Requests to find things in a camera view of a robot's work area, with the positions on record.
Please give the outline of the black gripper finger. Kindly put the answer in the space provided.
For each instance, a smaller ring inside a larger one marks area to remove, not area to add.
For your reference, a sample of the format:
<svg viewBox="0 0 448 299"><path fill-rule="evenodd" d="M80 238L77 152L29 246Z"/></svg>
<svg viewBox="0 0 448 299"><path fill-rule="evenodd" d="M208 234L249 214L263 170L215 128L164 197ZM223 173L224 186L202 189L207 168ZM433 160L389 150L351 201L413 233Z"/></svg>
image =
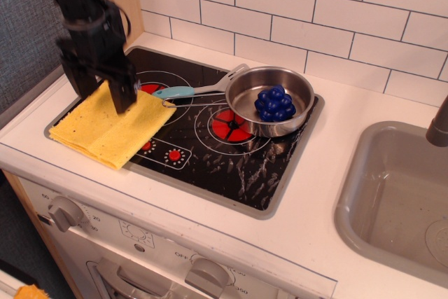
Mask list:
<svg viewBox="0 0 448 299"><path fill-rule="evenodd" d="M121 114L133 105L137 100L137 90L135 83L131 80L109 81L108 87L116 113Z"/></svg>
<svg viewBox="0 0 448 299"><path fill-rule="evenodd" d="M98 88L96 78L91 77L83 65L62 60L62 67L74 91L81 99L86 99Z"/></svg>

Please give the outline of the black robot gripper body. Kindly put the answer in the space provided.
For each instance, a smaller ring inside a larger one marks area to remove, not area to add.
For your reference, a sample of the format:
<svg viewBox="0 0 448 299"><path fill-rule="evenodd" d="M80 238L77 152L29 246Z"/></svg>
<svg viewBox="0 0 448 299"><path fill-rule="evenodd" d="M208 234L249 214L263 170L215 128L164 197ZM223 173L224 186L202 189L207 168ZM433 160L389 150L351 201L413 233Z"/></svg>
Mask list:
<svg viewBox="0 0 448 299"><path fill-rule="evenodd" d="M69 37L57 40L61 60L83 65L91 77L131 80L137 91L135 67L123 52L127 37L119 6L107 3L96 20L66 21L64 25Z"/></svg>

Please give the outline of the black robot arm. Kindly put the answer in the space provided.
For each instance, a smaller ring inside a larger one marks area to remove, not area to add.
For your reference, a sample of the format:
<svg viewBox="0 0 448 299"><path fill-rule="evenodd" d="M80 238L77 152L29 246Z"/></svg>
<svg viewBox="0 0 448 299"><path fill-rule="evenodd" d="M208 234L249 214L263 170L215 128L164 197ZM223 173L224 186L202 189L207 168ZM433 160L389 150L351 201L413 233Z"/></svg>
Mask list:
<svg viewBox="0 0 448 299"><path fill-rule="evenodd" d="M55 0L69 37L57 40L66 77L76 94L85 99L108 82L117 113L137 100L140 88L136 70L123 47L132 26L127 14L111 0Z"/></svg>

